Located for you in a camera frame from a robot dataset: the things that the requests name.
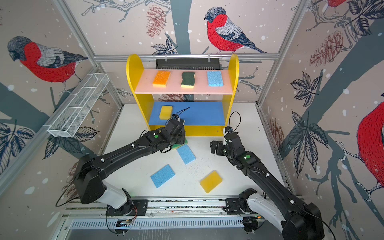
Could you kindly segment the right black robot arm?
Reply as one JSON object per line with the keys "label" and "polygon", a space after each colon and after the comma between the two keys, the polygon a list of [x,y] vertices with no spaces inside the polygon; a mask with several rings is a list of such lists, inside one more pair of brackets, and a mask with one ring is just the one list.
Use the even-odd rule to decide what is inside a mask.
{"label": "right black robot arm", "polygon": [[243,191],[239,201],[244,213],[260,214],[282,233],[285,240],[324,239],[320,209],[313,203],[306,204],[280,183],[257,155],[245,149],[237,132],[226,133],[223,141],[212,141],[210,148],[212,154],[225,156],[270,198],[270,201],[264,200],[251,188]]}

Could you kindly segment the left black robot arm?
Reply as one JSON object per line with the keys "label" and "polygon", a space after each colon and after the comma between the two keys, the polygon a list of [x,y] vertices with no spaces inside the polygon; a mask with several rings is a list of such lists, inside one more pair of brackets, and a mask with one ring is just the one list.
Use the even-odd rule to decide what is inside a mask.
{"label": "left black robot arm", "polygon": [[134,142],[108,154],[95,158],[82,157],[78,161],[74,175],[74,184],[83,205],[100,202],[119,209],[130,200],[128,192],[118,189],[104,180],[127,164],[154,154],[167,153],[172,146],[185,142],[184,121],[171,118],[164,127],[143,132]]}

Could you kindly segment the orange topped yellow sponge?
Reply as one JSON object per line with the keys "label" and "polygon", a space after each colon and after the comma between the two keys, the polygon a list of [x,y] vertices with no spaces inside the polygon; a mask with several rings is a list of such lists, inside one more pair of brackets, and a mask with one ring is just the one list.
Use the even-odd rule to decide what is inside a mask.
{"label": "orange topped yellow sponge", "polygon": [[157,74],[153,80],[153,87],[165,88],[167,86],[170,75],[171,71],[157,71]]}

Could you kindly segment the dark green scrub sponge front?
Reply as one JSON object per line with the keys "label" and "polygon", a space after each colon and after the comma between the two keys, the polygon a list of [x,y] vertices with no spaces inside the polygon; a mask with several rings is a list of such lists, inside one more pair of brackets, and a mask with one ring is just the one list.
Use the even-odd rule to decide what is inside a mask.
{"label": "dark green scrub sponge front", "polygon": [[182,88],[193,89],[195,86],[195,72],[182,72]]}

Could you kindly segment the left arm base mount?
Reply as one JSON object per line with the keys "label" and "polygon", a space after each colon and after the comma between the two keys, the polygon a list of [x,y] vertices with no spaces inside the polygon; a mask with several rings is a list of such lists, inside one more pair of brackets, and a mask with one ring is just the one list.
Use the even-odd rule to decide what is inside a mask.
{"label": "left arm base mount", "polygon": [[107,217],[145,216],[149,201],[146,199],[129,199],[119,209],[107,205]]}

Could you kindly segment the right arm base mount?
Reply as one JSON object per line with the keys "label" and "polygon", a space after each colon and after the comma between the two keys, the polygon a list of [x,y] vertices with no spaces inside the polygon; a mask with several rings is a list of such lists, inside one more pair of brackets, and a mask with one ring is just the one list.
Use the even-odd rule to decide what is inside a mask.
{"label": "right arm base mount", "polygon": [[247,204],[247,199],[252,195],[256,194],[257,191],[252,188],[248,188],[241,192],[237,198],[225,199],[226,205],[222,208],[228,215],[250,215],[255,214]]}

